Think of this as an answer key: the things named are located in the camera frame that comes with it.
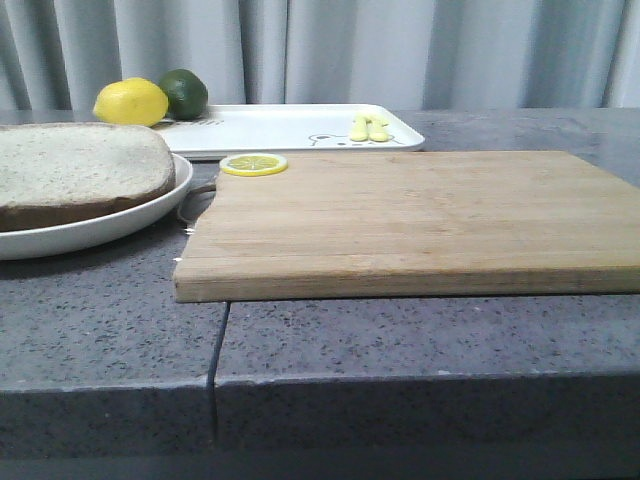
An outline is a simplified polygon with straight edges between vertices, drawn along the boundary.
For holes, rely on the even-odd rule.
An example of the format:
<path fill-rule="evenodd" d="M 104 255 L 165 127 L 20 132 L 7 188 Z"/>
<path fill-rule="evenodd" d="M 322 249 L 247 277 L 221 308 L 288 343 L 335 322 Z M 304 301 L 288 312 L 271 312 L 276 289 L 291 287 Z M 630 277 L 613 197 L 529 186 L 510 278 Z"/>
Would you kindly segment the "bread slice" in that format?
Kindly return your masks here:
<path fill-rule="evenodd" d="M 1 128 L 1 229 L 117 213 L 170 192 L 169 147 L 148 127 L 43 123 Z"/>

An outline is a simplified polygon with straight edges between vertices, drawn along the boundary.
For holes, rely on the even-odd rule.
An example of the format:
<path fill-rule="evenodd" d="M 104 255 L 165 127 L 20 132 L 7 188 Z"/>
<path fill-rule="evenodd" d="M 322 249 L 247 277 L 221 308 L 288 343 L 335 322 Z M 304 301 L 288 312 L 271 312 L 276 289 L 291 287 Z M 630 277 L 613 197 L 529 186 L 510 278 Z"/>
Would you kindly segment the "white round plate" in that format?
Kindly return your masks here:
<path fill-rule="evenodd" d="M 46 228 L 1 233 L 1 260 L 23 260 L 98 246 L 135 233 L 173 210 L 186 196 L 193 166 L 173 154 L 176 186 L 167 194 L 114 214 Z"/>

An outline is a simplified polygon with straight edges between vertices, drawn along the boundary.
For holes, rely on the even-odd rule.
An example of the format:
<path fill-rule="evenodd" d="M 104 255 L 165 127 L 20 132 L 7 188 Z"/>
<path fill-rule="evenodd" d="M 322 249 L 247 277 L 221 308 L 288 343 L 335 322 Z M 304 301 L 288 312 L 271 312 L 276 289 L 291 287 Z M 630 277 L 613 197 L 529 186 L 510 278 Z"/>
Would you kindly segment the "grey curtain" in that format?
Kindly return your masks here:
<path fill-rule="evenodd" d="M 193 71 L 214 104 L 635 107 L 635 1 L 5 1 L 1 105 Z"/>

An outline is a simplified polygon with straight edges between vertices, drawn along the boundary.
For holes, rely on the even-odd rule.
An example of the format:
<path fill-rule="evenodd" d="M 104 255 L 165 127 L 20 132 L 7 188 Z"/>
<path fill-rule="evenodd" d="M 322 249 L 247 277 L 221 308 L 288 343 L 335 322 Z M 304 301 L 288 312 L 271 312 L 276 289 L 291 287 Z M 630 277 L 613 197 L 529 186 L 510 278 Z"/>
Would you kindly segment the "wooden cutting board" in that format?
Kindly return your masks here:
<path fill-rule="evenodd" d="M 222 173 L 180 302 L 635 293 L 639 191 L 561 151 L 292 154 Z"/>

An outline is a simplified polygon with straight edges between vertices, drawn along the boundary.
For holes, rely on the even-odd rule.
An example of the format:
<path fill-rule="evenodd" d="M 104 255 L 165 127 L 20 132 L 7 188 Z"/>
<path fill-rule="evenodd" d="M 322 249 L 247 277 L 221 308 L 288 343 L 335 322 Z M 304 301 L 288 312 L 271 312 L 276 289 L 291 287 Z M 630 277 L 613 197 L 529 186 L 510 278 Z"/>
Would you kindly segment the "yellow lemon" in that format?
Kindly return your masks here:
<path fill-rule="evenodd" d="M 106 85 L 96 97 L 93 113 L 111 124 L 153 126 L 168 108 L 168 97 L 158 85 L 133 77 Z"/>

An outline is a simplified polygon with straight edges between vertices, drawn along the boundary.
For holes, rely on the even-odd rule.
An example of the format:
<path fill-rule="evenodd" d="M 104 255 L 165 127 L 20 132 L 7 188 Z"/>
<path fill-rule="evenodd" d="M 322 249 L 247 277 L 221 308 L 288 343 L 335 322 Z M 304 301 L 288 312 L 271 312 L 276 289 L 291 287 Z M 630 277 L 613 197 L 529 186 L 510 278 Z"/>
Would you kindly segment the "white rectangular tray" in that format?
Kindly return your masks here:
<path fill-rule="evenodd" d="M 357 116 L 374 117 L 385 142 L 350 138 Z M 307 150 L 417 151 L 424 137 L 385 108 L 370 104 L 211 105 L 194 121 L 154 126 L 173 152 L 193 161 L 248 152 Z"/>

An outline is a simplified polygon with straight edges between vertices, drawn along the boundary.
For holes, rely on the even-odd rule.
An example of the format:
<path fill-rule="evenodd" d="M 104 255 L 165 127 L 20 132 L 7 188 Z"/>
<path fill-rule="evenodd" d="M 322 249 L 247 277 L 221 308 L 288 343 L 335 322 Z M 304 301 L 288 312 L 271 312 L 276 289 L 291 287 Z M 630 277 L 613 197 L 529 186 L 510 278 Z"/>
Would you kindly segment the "yellow corn kernel pieces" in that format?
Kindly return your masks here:
<path fill-rule="evenodd" d="M 387 142 L 391 135 L 387 132 L 388 122 L 380 116 L 356 114 L 353 119 L 349 138 L 354 142 Z"/>

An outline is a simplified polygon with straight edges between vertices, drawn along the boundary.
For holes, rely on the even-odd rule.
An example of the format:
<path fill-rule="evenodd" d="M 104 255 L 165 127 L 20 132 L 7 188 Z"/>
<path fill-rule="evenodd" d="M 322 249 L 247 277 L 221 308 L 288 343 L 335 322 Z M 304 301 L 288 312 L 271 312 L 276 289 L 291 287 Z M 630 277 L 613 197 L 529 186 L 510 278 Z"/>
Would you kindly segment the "green lime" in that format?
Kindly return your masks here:
<path fill-rule="evenodd" d="M 168 115 L 174 120 L 194 120 L 206 110 L 207 87 L 192 71 L 171 70 L 162 76 L 158 86 L 168 98 Z"/>

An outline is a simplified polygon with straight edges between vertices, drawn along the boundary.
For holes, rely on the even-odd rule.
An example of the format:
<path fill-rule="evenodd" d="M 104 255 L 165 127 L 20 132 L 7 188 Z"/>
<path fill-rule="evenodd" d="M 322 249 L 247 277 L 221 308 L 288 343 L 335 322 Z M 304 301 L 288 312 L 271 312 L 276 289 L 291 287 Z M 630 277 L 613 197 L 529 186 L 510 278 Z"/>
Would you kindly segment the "lemon slice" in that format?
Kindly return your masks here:
<path fill-rule="evenodd" d="M 247 153 L 227 156 L 219 162 L 219 168 L 234 176 L 257 177 L 283 172 L 288 160 L 277 154 Z"/>

